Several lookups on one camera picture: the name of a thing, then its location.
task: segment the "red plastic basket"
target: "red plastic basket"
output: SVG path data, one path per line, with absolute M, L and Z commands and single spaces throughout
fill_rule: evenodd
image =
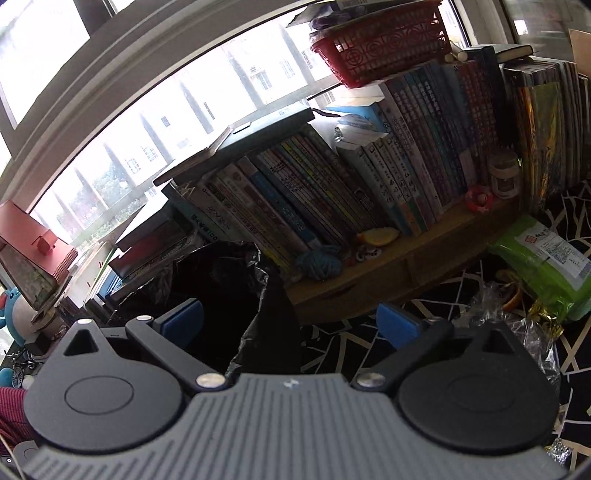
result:
M 439 5 L 423 0 L 381 10 L 331 30 L 311 49 L 343 85 L 361 87 L 452 51 Z

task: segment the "gray ribbed surface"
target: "gray ribbed surface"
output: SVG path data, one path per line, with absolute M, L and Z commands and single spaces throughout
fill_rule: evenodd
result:
M 339 374 L 243 375 L 230 390 L 197 395 L 171 430 L 142 448 L 94 458 L 43 448 L 25 472 L 38 480 L 556 480 L 566 473 L 542 449 L 479 458 L 438 447 L 411 430 L 388 397 L 352 390 Z

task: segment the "wooden shelf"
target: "wooden shelf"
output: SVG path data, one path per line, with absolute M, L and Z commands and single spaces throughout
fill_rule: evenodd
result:
M 287 294 L 303 324 L 352 317 L 380 301 L 409 298 L 477 258 L 518 215 L 518 199 L 499 201 L 484 215 L 456 205 L 428 232 L 398 238 L 378 258 L 330 280 L 303 280 Z

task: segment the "blue ball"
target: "blue ball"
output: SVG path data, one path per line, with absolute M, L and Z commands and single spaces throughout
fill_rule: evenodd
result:
M 0 387 L 12 386 L 12 368 L 4 367 L 0 370 Z

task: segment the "green plastic bag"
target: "green plastic bag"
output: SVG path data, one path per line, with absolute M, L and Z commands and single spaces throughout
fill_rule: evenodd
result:
M 591 308 L 591 261 L 530 215 L 521 216 L 490 250 L 559 322 L 579 320 Z

